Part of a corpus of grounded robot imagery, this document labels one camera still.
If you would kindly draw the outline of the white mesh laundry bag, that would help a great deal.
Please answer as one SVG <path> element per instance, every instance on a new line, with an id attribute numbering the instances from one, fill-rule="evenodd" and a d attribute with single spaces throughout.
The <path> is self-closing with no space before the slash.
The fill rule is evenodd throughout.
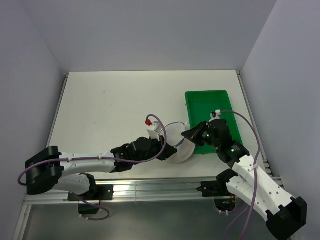
<path id="1" fill-rule="evenodd" d="M 196 145 L 182 136 L 182 133 L 190 130 L 190 122 L 176 121 L 165 126 L 167 143 L 177 152 L 167 159 L 173 164 L 186 162 L 194 153 Z"/>

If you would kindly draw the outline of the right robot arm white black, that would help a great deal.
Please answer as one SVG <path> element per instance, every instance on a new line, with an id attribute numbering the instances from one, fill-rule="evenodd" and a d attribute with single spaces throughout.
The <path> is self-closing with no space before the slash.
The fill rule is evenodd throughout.
<path id="1" fill-rule="evenodd" d="M 278 240 L 287 240 L 307 223 L 307 203 L 278 185 L 250 152 L 233 140 L 224 119 L 202 121 L 181 134 L 196 146 L 215 148 L 219 159 L 228 165 L 215 181 L 203 181 L 197 188 L 204 197 L 235 195 L 265 220 L 270 233 Z"/>

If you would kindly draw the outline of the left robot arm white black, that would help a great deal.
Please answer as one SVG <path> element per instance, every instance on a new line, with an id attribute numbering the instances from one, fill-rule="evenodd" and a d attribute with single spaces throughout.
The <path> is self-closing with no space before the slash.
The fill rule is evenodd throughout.
<path id="1" fill-rule="evenodd" d="M 57 146 L 49 146 L 25 162 L 28 195 L 40 195 L 51 190 L 72 192 L 91 200 L 98 188 L 93 173 L 122 173 L 133 166 L 152 160 L 165 161 L 177 153 L 177 149 L 159 139 L 140 137 L 106 153 L 93 155 L 60 152 Z"/>

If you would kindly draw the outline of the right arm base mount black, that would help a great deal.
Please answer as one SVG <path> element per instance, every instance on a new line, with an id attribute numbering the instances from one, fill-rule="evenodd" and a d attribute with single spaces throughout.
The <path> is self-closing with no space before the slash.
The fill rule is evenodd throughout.
<path id="1" fill-rule="evenodd" d="M 202 181 L 196 190 L 200 192 L 204 198 L 231 197 L 236 192 L 236 189 L 241 191 L 248 186 L 244 181 L 238 181 L 237 178 L 235 178 L 235 181 L 230 179 L 228 182 L 223 180 Z"/>

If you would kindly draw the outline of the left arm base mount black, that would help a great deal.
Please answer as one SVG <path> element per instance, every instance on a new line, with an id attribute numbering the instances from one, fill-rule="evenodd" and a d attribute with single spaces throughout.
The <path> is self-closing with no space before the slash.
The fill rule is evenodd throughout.
<path id="1" fill-rule="evenodd" d="M 84 194 L 78 195 L 85 201 L 111 201 L 113 199 L 114 186 L 112 184 L 100 184 L 91 187 Z"/>

